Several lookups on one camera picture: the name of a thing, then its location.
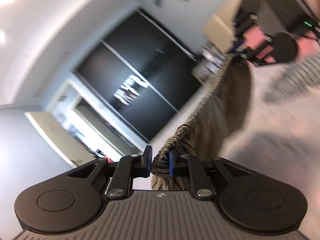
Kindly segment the olive striped pants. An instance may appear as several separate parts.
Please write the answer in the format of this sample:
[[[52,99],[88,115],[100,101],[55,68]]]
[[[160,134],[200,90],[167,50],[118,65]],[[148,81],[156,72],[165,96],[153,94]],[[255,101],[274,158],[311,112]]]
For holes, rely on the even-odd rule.
[[[169,152],[197,156],[210,162],[223,141],[242,128],[251,98],[252,77],[245,59],[228,55],[209,83],[209,91],[187,120],[167,139],[152,162],[151,188],[156,191],[186,190],[184,177],[169,172]]]

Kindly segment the pink pillow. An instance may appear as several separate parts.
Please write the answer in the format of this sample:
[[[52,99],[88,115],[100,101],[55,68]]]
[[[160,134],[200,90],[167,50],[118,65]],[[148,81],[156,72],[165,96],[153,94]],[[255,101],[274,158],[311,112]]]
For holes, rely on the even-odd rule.
[[[319,39],[308,31],[301,37],[292,38],[287,34],[265,35],[257,27],[245,33],[243,55],[256,67],[271,64],[292,63],[319,51]]]

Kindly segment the grey checked garment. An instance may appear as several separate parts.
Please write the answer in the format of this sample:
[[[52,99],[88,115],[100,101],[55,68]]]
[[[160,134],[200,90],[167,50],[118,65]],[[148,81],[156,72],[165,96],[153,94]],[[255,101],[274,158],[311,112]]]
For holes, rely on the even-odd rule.
[[[268,85],[263,101],[286,103],[314,91],[319,91],[319,52],[285,66],[282,73]]]

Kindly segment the beige padded headboard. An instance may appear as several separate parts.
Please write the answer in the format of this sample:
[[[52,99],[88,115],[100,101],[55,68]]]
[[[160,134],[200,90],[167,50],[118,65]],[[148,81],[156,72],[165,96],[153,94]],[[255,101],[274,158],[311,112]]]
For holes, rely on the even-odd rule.
[[[202,32],[209,42],[223,54],[232,46],[234,26],[232,22],[242,0],[227,0],[204,24]]]

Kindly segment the cream bedroom door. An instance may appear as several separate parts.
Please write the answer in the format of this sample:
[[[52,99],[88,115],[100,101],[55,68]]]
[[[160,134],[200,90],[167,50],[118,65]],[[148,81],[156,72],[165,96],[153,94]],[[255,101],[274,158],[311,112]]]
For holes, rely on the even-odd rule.
[[[25,112],[25,116],[46,143],[72,168],[95,159],[50,112]]]

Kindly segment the grey pink-dotted bed sheet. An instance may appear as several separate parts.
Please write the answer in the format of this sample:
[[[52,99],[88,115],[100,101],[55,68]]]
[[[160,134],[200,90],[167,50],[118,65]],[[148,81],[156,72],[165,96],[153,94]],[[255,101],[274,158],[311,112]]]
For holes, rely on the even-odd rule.
[[[302,191],[308,211],[300,231],[319,239],[319,91],[286,103],[263,101],[268,85],[287,65],[252,70],[246,122],[225,142],[221,155]]]

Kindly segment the white bedside table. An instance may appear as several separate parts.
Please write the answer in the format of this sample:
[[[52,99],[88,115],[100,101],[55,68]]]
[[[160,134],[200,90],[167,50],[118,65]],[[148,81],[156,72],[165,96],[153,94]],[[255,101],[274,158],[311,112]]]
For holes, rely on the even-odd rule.
[[[191,73],[202,85],[204,85],[217,76],[223,59],[224,55],[214,44],[202,47],[200,58]]]

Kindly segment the black sliding wardrobe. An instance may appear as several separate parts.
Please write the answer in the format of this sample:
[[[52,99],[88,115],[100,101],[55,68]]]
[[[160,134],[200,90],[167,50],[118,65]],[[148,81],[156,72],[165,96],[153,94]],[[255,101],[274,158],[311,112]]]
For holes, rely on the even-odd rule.
[[[75,75],[145,141],[151,141],[199,89],[196,61],[143,10],[123,20]]]

